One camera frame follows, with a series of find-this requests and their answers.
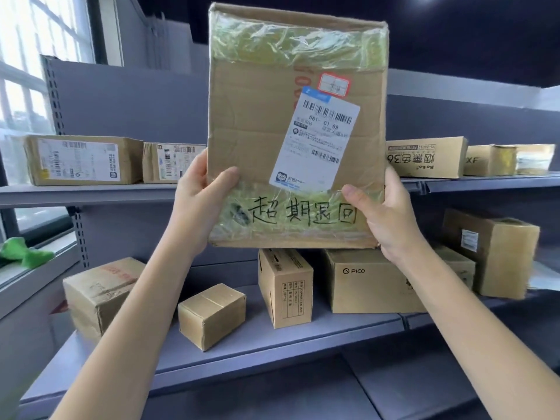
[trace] dark ceiling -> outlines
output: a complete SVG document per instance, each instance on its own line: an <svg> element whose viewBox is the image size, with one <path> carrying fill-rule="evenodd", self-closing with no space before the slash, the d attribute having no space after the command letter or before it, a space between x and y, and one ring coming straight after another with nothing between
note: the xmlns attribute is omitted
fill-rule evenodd
<svg viewBox="0 0 560 420"><path fill-rule="evenodd" d="M560 0L138 0L208 43L212 1L386 20L390 67L549 87L560 84Z"/></svg>

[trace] barcode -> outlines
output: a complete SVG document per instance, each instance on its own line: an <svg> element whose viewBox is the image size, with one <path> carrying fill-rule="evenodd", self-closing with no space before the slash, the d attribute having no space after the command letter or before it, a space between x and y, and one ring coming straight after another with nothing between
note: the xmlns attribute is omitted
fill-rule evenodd
<svg viewBox="0 0 560 420"><path fill-rule="evenodd" d="M62 171L60 170L60 156L58 154L58 151L53 151L52 153L53 156L53 167L54 167L54 173L58 176L62 175Z"/></svg>
<svg viewBox="0 0 560 420"><path fill-rule="evenodd" d="M172 154L171 154L171 149L164 149L165 175L168 176L168 177L170 177L170 176L172 175L172 174L171 174L171 170L172 170L172 167L171 167L171 163L172 163L171 156L172 156Z"/></svg>
<svg viewBox="0 0 560 420"><path fill-rule="evenodd" d="M461 230L461 247L476 252L478 249L478 233L470 230Z"/></svg>
<svg viewBox="0 0 560 420"><path fill-rule="evenodd" d="M71 149L87 149L88 146L86 143L83 143L82 141L63 141L62 145L64 147L69 147Z"/></svg>
<svg viewBox="0 0 560 420"><path fill-rule="evenodd" d="M334 119L335 121L339 121L348 125L352 124L351 116L345 115L343 113L335 112L334 110L329 109L328 107L310 102L309 100L304 100L304 107L313 111L317 116Z"/></svg>
<svg viewBox="0 0 560 420"><path fill-rule="evenodd" d="M313 149L312 153L313 156L318 156L321 159L324 159L329 162L338 163L340 162L339 158L335 158L334 156L329 155L328 153L319 152L318 150Z"/></svg>
<svg viewBox="0 0 560 420"><path fill-rule="evenodd" d="M173 146L175 153L194 153L194 147L191 146Z"/></svg>

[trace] small cardboard box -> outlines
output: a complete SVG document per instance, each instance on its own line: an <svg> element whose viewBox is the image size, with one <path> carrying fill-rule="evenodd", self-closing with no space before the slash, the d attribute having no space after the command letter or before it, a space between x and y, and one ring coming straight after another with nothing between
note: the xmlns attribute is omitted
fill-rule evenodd
<svg viewBox="0 0 560 420"><path fill-rule="evenodd" d="M546 175L554 157L555 144L512 144L517 149L516 174Z"/></svg>
<svg viewBox="0 0 560 420"><path fill-rule="evenodd" d="M295 249L259 250L259 287L275 329L311 321L313 268Z"/></svg>
<svg viewBox="0 0 560 420"><path fill-rule="evenodd" d="M133 258L124 258L64 279L76 329L95 342L101 339L145 266Z"/></svg>
<svg viewBox="0 0 560 420"><path fill-rule="evenodd" d="M468 141L464 137L387 141L387 160L401 177L460 178Z"/></svg>
<svg viewBox="0 0 560 420"><path fill-rule="evenodd" d="M466 150L464 174L479 177L515 175L516 156L517 149L511 146L469 146Z"/></svg>
<svg viewBox="0 0 560 420"><path fill-rule="evenodd" d="M388 37L384 22L211 5L208 178L240 170L213 245L377 246L340 189L383 200Z"/></svg>
<svg viewBox="0 0 560 420"><path fill-rule="evenodd" d="M126 137L27 135L24 149L36 186L142 181L143 142Z"/></svg>
<svg viewBox="0 0 560 420"><path fill-rule="evenodd" d="M475 264L444 246L434 248L459 278L472 287ZM408 279L379 249L323 252L330 305L335 314L425 312Z"/></svg>
<svg viewBox="0 0 560 420"><path fill-rule="evenodd" d="M144 143L144 183L177 183L204 149L203 144Z"/></svg>
<svg viewBox="0 0 560 420"><path fill-rule="evenodd" d="M216 284L179 303L180 331L207 351L245 321L246 298L225 284Z"/></svg>
<svg viewBox="0 0 560 420"><path fill-rule="evenodd" d="M484 296L524 298L539 233L518 219L445 211L444 241L477 262L473 289Z"/></svg>

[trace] forearm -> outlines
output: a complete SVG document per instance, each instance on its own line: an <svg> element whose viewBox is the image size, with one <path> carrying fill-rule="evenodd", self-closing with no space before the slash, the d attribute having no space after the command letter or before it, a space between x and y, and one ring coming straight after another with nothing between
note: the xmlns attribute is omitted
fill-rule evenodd
<svg viewBox="0 0 560 420"><path fill-rule="evenodd" d="M192 251L172 229L70 387L53 419L139 419Z"/></svg>
<svg viewBox="0 0 560 420"><path fill-rule="evenodd" d="M494 419L552 419L560 380L427 244L398 263Z"/></svg>

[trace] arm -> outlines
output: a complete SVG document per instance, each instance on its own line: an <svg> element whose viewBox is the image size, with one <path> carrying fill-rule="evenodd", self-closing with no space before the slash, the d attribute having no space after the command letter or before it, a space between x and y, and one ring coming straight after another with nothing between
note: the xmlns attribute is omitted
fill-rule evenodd
<svg viewBox="0 0 560 420"><path fill-rule="evenodd" d="M206 246L238 174L206 186L206 151L177 186L169 225L134 289L52 419L139 419L191 262Z"/></svg>
<svg viewBox="0 0 560 420"><path fill-rule="evenodd" d="M347 201L360 209L383 254L410 280L472 387L493 419L560 416L560 379L459 280L426 242L410 195L392 167L378 204L353 186Z"/></svg>

